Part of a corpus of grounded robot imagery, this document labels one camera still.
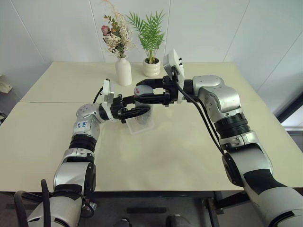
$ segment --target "table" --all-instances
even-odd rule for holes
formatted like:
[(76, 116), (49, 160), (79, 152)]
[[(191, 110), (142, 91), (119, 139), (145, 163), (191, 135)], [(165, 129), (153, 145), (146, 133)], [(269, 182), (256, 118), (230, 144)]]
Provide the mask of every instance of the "table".
[[(184, 65), (187, 78), (215, 74), (239, 92), (250, 127), (272, 161), (274, 177), (302, 187), (301, 151), (234, 64)], [(133, 84), (116, 86), (116, 94), (131, 95), (135, 83), (145, 79), (140, 64), (132, 64), (132, 70)], [(71, 140), (76, 110), (93, 100), (103, 79), (115, 81), (113, 72), (111, 63), (51, 65), (0, 127), (0, 191), (39, 192), (43, 178), (51, 188)], [(221, 154), (191, 103), (156, 105), (153, 119), (154, 129), (134, 136), (120, 122), (101, 126), (95, 149), (96, 191), (241, 190), (229, 182)]]

